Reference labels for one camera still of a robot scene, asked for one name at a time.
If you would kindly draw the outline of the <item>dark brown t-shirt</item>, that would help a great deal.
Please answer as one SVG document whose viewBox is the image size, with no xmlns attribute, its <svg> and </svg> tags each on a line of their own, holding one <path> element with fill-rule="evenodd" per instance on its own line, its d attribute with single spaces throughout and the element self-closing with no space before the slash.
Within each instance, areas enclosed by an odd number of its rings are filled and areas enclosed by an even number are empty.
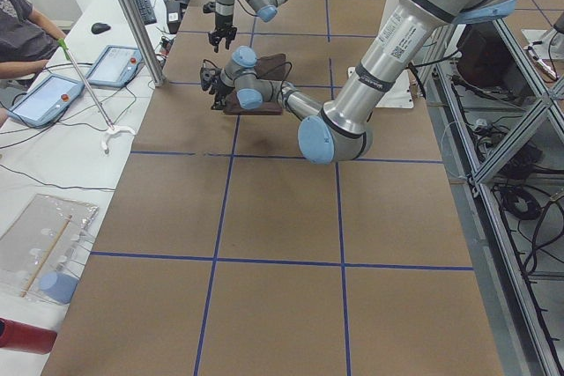
<svg viewBox="0 0 564 376">
<path fill-rule="evenodd" d="M 246 76 L 243 82 L 226 96 L 223 114 L 226 115 L 282 115 L 282 107 L 271 97 L 286 72 L 286 55 L 278 53 L 264 55 L 254 65 L 254 75 Z"/>
</svg>

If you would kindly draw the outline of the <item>black keyboard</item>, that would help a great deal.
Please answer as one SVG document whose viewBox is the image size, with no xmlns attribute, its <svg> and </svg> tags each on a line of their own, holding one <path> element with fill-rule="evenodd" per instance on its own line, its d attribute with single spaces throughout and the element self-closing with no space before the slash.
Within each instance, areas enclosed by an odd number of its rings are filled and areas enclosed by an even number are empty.
<svg viewBox="0 0 564 376">
<path fill-rule="evenodd" d="M 158 22 L 151 0 L 134 0 L 134 3 L 145 25 L 156 24 Z"/>
</svg>

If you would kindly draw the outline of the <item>blue teach pendant far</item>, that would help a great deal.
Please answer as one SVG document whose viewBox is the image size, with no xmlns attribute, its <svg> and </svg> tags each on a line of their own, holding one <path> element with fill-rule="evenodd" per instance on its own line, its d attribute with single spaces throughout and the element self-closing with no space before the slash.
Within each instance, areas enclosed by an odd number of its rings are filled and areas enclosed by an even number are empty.
<svg viewBox="0 0 564 376">
<path fill-rule="evenodd" d="M 143 57 L 138 48 L 107 45 L 86 74 L 92 86 L 123 88 L 139 71 Z"/>
</svg>

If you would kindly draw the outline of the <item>blue teach pendant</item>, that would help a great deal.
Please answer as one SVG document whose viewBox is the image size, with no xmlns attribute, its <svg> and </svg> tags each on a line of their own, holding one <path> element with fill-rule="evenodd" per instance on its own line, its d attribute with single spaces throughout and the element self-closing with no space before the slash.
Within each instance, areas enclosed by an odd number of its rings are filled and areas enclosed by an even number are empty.
<svg viewBox="0 0 564 376">
<path fill-rule="evenodd" d="M 143 57 L 138 48 L 107 45 L 86 74 L 92 86 L 123 88 L 139 71 Z"/>
<path fill-rule="evenodd" d="M 80 81 L 50 75 L 11 107 L 8 115 L 31 128 L 45 127 L 59 118 L 83 90 Z"/>
</svg>

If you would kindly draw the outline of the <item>black computer mouse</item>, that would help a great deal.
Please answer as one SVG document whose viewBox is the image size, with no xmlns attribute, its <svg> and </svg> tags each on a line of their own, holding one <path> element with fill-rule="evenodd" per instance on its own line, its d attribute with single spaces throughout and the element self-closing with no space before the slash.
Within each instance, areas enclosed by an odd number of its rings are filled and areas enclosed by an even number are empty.
<svg viewBox="0 0 564 376">
<path fill-rule="evenodd" d="M 110 29 L 111 29 L 111 26 L 109 24 L 102 23 L 102 22 L 95 22 L 91 26 L 91 33 L 94 34 L 94 35 L 98 35 L 98 34 L 105 33 L 106 31 L 109 31 Z"/>
</svg>

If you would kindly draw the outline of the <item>blue teach pendant near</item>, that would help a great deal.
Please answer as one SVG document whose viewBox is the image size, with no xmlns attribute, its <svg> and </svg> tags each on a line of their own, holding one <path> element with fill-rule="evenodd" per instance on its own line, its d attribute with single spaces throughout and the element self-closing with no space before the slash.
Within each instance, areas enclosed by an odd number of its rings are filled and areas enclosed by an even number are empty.
<svg viewBox="0 0 564 376">
<path fill-rule="evenodd" d="M 50 75 L 11 107 L 8 115 L 31 128 L 45 127 L 59 118 L 83 90 L 80 81 Z"/>
</svg>

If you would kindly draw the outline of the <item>seated person grey shirt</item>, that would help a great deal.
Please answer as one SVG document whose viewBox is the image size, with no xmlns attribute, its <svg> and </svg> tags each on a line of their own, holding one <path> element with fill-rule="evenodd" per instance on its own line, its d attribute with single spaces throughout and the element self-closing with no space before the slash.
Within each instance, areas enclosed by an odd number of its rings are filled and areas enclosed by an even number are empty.
<svg viewBox="0 0 564 376">
<path fill-rule="evenodd" d="M 1 79 L 41 72 L 66 34 L 27 0 L 1 0 Z"/>
</svg>

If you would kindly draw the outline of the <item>clear plastic bag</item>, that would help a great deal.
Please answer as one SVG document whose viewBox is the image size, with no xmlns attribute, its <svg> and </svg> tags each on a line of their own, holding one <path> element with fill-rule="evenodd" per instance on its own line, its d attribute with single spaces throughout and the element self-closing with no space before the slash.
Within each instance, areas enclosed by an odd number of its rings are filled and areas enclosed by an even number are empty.
<svg viewBox="0 0 564 376">
<path fill-rule="evenodd" d="M 1 291 L 59 303 L 39 288 L 40 278 L 57 271 L 78 279 L 95 237 L 89 226 L 95 204 L 37 194 L 1 236 Z"/>
</svg>

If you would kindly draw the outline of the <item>blue plastic cup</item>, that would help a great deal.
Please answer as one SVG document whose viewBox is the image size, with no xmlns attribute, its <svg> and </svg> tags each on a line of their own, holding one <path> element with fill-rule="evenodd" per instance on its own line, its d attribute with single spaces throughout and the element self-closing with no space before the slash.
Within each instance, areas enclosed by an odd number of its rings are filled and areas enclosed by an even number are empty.
<svg viewBox="0 0 564 376">
<path fill-rule="evenodd" d="M 52 271 L 40 278 L 39 288 L 51 299 L 69 304 L 78 286 L 78 279 L 74 276 Z"/>
</svg>

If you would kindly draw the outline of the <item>red cylinder bottle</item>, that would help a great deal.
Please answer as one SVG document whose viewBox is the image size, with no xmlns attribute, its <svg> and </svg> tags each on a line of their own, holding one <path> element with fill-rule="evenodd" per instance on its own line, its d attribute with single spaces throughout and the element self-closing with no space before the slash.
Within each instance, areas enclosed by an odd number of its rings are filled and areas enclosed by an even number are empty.
<svg viewBox="0 0 564 376">
<path fill-rule="evenodd" d="M 4 349 L 47 354 L 52 350 L 56 338 L 54 330 L 1 319 L 1 347 Z"/>
</svg>

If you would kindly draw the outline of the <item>aluminium frame post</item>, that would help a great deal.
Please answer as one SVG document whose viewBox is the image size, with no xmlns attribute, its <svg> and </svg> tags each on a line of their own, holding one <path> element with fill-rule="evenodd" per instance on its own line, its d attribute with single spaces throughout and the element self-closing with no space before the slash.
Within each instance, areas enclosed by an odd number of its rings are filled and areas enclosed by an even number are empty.
<svg viewBox="0 0 564 376">
<path fill-rule="evenodd" d="M 121 6 L 123 15 L 142 54 L 145 66 L 151 74 L 154 85 L 156 87 L 162 86 L 165 83 L 166 78 L 157 59 L 156 53 L 154 52 L 149 34 L 145 29 L 145 24 L 143 23 L 135 1 L 118 0 L 118 3 Z"/>
</svg>

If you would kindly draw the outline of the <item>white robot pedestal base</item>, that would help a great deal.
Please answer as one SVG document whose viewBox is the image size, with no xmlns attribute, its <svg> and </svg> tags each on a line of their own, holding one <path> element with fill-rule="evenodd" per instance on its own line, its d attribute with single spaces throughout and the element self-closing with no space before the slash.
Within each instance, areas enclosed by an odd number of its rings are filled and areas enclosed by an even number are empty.
<svg viewBox="0 0 564 376">
<path fill-rule="evenodd" d="M 390 23 L 390 17 L 398 5 L 398 0 L 385 1 L 380 29 L 359 64 L 349 69 L 350 75 L 344 88 L 364 76 L 368 78 L 370 84 L 375 83 L 376 89 L 382 92 L 377 94 L 375 104 L 378 107 L 412 108 L 408 72 L 400 70 L 400 63 L 395 59 L 389 59 L 383 51 L 391 39 L 391 36 L 385 35 L 384 31 L 398 29 L 399 26 L 395 18 Z"/>
</svg>

